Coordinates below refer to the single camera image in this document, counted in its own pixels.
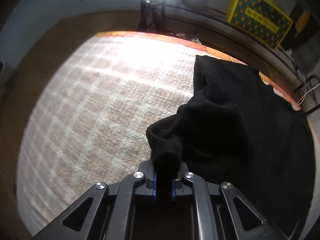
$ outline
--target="yellow box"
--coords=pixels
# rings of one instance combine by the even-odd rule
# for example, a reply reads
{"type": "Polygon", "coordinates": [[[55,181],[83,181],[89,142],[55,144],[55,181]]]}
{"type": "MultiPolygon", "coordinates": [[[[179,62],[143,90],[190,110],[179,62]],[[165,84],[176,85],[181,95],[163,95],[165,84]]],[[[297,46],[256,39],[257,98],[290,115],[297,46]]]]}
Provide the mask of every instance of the yellow box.
{"type": "Polygon", "coordinates": [[[231,0],[227,21],[273,49],[292,25],[292,19],[271,0],[231,0]]]}

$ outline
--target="brown floor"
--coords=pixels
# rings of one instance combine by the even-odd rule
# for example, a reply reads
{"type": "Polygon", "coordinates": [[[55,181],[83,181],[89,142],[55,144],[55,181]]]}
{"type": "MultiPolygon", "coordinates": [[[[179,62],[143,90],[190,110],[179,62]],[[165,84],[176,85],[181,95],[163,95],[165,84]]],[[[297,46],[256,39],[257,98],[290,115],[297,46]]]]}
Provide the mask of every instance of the brown floor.
{"type": "MultiPolygon", "coordinates": [[[[0,235],[2,239],[30,239],[31,236],[20,220],[17,212],[14,183],[16,164],[23,130],[28,117],[43,88],[61,64],[88,38],[95,33],[111,30],[136,30],[140,11],[112,11],[87,14],[65,19],[49,30],[29,51],[12,78],[12,85],[0,100],[0,235]]],[[[181,22],[168,23],[168,29],[178,32],[181,22]]],[[[200,39],[217,40],[217,35],[199,31],[200,39]]],[[[288,92],[293,87],[279,72],[250,52],[228,46],[226,42],[215,43],[212,47],[229,53],[237,51],[240,60],[259,62],[262,71],[288,92]]]]}

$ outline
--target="black garment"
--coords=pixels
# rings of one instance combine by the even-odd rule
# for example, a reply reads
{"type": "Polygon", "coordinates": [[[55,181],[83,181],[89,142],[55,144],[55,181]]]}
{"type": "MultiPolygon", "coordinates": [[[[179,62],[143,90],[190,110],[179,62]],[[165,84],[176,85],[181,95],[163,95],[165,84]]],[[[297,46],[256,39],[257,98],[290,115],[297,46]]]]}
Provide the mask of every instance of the black garment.
{"type": "Polygon", "coordinates": [[[313,140],[302,111],[265,85],[258,70],[196,56],[194,95],[147,129],[158,172],[181,161],[206,181],[230,181],[287,235],[310,208],[313,140]]]}

